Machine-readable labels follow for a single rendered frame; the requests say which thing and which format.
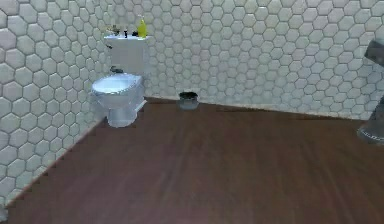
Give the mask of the grey round bin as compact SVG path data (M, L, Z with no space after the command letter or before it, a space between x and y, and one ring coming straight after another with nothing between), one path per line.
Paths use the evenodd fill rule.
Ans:
M198 94L191 91L181 92L177 104L183 110L194 110L199 105Z

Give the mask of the white toilet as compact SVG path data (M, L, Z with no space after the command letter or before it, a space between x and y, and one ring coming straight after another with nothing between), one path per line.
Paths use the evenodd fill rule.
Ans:
M149 37L105 36L110 50L110 74L94 81L91 93L110 126L131 125L145 105L144 79L150 73Z

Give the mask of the yellow spray bottle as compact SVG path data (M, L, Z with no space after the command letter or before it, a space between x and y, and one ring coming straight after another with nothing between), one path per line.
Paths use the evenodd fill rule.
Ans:
M137 27L137 32L140 38L147 37L147 26L143 16L140 16L140 23L139 23L139 26Z

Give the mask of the grey pedestal sink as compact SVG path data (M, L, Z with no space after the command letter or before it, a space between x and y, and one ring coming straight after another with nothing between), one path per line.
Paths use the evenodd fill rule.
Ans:
M364 56L384 68L384 39L371 40ZM357 134L370 144L384 145L384 95Z

